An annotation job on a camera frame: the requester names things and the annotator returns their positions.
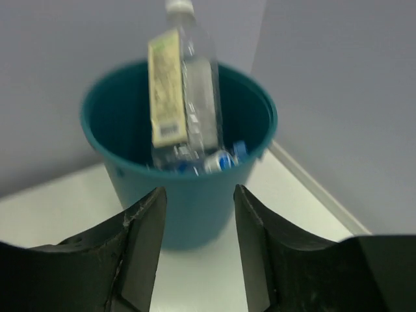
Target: bucket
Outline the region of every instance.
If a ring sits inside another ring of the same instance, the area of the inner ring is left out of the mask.
[[[168,197],[162,247],[186,250],[219,236],[233,211],[236,184],[244,184],[255,160],[270,144],[278,124],[275,105],[251,78],[219,66],[224,143],[243,140],[249,156],[239,166],[214,174],[162,172],[151,164],[151,123],[147,62],[117,69],[89,91],[81,125],[103,158],[124,209],[155,187]]]

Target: small bottle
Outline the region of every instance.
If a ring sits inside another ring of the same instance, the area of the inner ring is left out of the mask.
[[[224,147],[214,44],[190,0],[167,0],[166,11],[169,31],[149,43],[149,87],[153,164],[172,170]]]

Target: bottle neck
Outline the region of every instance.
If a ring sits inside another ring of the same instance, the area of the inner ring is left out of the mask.
[[[168,22],[173,27],[193,26],[196,24],[195,16],[190,12],[168,13]]]

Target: bin rim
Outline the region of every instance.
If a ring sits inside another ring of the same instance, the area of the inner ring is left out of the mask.
[[[98,79],[94,84],[93,87],[88,91],[84,100],[81,105],[80,111],[80,120],[81,120],[81,127],[83,128],[84,135],[88,141],[88,143],[99,153],[104,159],[108,159],[116,164],[117,167],[123,168],[126,170],[130,170],[132,172],[142,174],[144,176],[149,176],[154,179],[169,179],[169,180],[177,180],[177,181],[192,181],[192,180],[201,180],[201,179],[211,179],[216,176],[224,176],[232,174],[235,170],[246,166],[252,162],[254,162],[257,158],[260,158],[264,151],[268,148],[268,145],[272,142],[274,134],[278,128],[278,112],[277,108],[268,94],[268,92],[252,77],[248,77],[245,73],[233,68],[232,66],[226,65],[224,63],[219,62],[218,67],[219,71],[222,75],[227,76],[228,79],[237,80],[239,77],[239,83],[243,84],[246,88],[252,89],[256,94],[261,95],[262,103],[264,106],[268,108],[268,115],[269,115],[269,123],[270,127],[263,138],[262,142],[253,149],[247,159],[240,165],[235,166],[233,168],[224,170],[222,172],[215,172],[213,174],[201,174],[201,175],[194,175],[192,173],[184,173],[178,174],[173,172],[161,171],[155,168],[148,168],[142,164],[138,164],[137,162],[129,161],[124,159],[117,154],[109,151],[106,147],[101,145],[97,139],[95,138],[94,134],[90,128],[89,122],[89,111],[91,111],[92,105],[94,103],[93,99],[97,96],[98,91],[101,89],[102,85],[105,85],[108,81],[113,79],[117,76],[120,72],[123,72],[129,68],[134,68],[138,66],[146,65],[147,69],[147,61],[140,60],[135,62],[130,62],[125,64],[124,66],[117,67],[115,70],[106,73],[100,79]]]

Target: barcode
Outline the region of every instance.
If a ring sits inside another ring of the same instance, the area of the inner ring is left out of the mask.
[[[161,137],[169,137],[171,135],[176,135],[179,132],[179,127],[175,123],[174,125],[164,125],[159,128]]]

